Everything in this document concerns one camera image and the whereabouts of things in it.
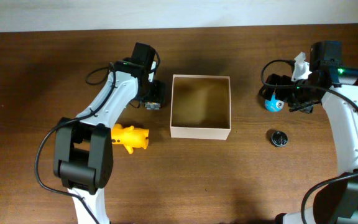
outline small toy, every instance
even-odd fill
[[[271,100],[265,100],[265,107],[270,112],[278,112],[284,107],[284,102],[276,100],[276,94],[273,93]]]
[[[129,154],[134,153],[134,147],[147,149],[149,145],[149,130],[130,126],[123,128],[121,124],[115,124],[111,130],[112,144],[122,144]]]

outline open box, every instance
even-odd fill
[[[226,140],[231,130],[230,77],[173,75],[171,137]]]

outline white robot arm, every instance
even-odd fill
[[[104,187],[113,166],[111,128],[131,100],[143,101],[147,109],[159,109],[165,93],[165,84],[154,80],[159,63],[159,55],[152,47],[136,43],[131,58],[110,64],[106,84],[87,109],[74,119],[62,118],[42,141],[35,160],[36,178],[43,188],[73,197],[78,223],[110,223]],[[54,131],[53,172],[68,193],[47,187],[39,179],[39,155]],[[83,141],[89,141],[89,151],[74,145]]]
[[[322,104],[333,131],[339,174],[309,190],[301,212],[282,213],[276,223],[358,223],[358,69],[345,68],[341,53],[340,42],[318,42],[311,46],[310,64],[302,52],[295,61],[274,60],[262,70],[264,87],[260,95],[266,100],[275,93],[276,99],[288,103],[290,111],[305,113],[312,113],[313,105]],[[264,82],[263,72],[274,62],[291,65],[293,76],[273,74]],[[313,208],[305,209],[310,194],[325,185],[317,193]]]

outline brown wooden surface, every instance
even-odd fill
[[[36,183],[34,158],[46,132],[62,116],[74,117],[101,86],[84,82],[91,70],[130,56],[136,41],[155,47],[162,63],[156,78],[172,75],[231,77],[232,131],[227,141],[171,139],[170,106],[160,111],[128,107],[119,122],[150,129],[147,150],[129,155],[114,147],[106,186],[113,223],[261,223],[299,211],[305,192],[336,175],[328,118],[315,113],[269,113],[257,98],[260,70],[291,59],[320,40],[340,40],[343,61],[358,67],[358,24],[205,29],[96,30],[0,34],[0,223],[76,223],[71,198]],[[285,65],[267,74],[290,75]],[[274,148],[269,129],[286,132],[288,146]],[[52,187],[54,137],[40,160]]]

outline yellow rubber duck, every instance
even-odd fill
[[[129,154],[134,153],[134,147],[147,149],[149,145],[149,130],[130,126],[123,128],[121,124],[115,124],[111,130],[112,144],[122,144]]]

